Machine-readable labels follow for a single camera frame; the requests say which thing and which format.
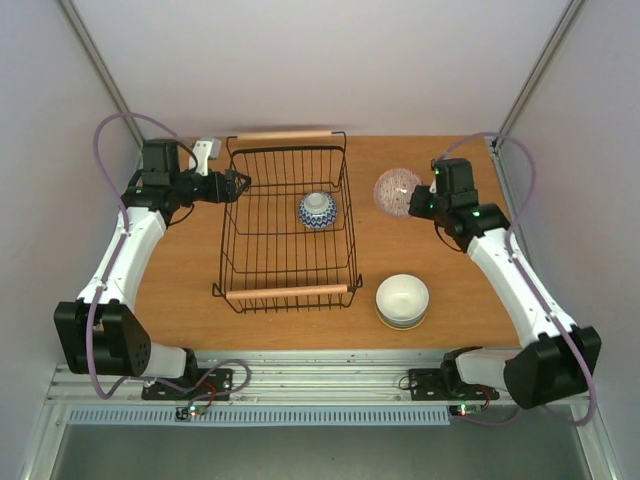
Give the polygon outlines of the red patterned bowl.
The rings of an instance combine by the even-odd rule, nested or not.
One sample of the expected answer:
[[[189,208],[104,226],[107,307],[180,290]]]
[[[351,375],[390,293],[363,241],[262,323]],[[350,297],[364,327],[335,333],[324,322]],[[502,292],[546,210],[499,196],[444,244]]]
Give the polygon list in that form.
[[[380,211],[391,217],[407,218],[412,194],[421,184],[419,176],[409,169],[388,170],[375,183],[374,203]]]

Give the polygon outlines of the black wire dish rack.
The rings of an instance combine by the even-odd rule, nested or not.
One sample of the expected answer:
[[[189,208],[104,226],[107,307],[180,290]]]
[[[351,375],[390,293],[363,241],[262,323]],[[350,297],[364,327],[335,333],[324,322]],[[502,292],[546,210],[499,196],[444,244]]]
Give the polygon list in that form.
[[[363,285],[343,131],[254,133],[225,142],[230,167],[251,186],[223,214],[219,275],[212,294],[237,313],[349,307]],[[298,205],[329,193],[335,223],[303,226]]]

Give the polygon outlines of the blue patterned bowl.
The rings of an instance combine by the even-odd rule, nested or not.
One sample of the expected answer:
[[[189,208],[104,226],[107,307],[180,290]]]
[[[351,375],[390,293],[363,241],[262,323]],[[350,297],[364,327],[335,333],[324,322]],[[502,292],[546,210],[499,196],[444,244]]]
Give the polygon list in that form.
[[[312,191],[302,197],[298,205],[298,220],[306,228],[326,229],[338,217],[338,206],[333,197],[324,191]]]

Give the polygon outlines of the white ceramic bowl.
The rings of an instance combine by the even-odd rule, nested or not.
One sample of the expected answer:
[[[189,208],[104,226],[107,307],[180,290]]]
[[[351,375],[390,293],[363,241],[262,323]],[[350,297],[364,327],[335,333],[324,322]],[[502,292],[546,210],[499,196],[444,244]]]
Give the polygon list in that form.
[[[398,319],[409,319],[427,311],[430,292],[419,278],[397,274],[386,278],[375,295],[376,309]]]

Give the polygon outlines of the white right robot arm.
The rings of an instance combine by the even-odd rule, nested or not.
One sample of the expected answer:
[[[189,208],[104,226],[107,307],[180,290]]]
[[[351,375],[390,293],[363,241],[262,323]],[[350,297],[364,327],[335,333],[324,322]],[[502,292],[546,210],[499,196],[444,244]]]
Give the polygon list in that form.
[[[553,299],[521,252],[510,222],[494,203],[482,204],[466,159],[437,159],[431,185],[415,188],[409,213],[430,220],[488,279],[506,309],[521,349],[510,356],[483,347],[447,353],[441,383],[453,396],[475,385],[502,390],[525,409],[586,393],[602,341]]]

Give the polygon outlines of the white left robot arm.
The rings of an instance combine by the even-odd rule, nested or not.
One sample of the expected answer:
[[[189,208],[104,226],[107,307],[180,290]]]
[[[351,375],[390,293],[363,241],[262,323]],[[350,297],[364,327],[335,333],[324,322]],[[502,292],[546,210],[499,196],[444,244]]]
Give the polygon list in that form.
[[[74,301],[58,304],[54,324],[67,365],[92,380],[101,375],[156,379],[179,398],[195,395],[201,373],[187,348],[151,340],[134,315],[139,285],[151,254],[182,207],[232,203],[250,185],[248,176],[180,172],[158,185],[130,185],[109,246],[89,283]]]

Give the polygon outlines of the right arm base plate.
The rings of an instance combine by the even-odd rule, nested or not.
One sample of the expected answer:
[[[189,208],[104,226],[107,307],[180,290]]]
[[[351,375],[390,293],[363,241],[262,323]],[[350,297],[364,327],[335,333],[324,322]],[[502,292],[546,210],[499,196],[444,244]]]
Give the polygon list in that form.
[[[397,387],[407,391],[412,401],[495,401],[500,398],[497,390],[464,384],[455,392],[447,389],[443,376],[436,368],[409,369],[397,382]]]

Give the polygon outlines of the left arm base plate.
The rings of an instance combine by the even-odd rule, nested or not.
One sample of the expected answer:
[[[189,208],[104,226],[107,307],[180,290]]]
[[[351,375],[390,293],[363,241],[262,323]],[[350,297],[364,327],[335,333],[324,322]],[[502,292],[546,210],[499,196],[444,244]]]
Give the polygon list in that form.
[[[198,369],[193,378],[157,379],[143,386],[141,398],[146,401],[187,401],[203,395],[209,400],[215,391],[216,400],[228,400],[233,387],[233,370],[216,369],[196,385],[204,373],[205,369]]]

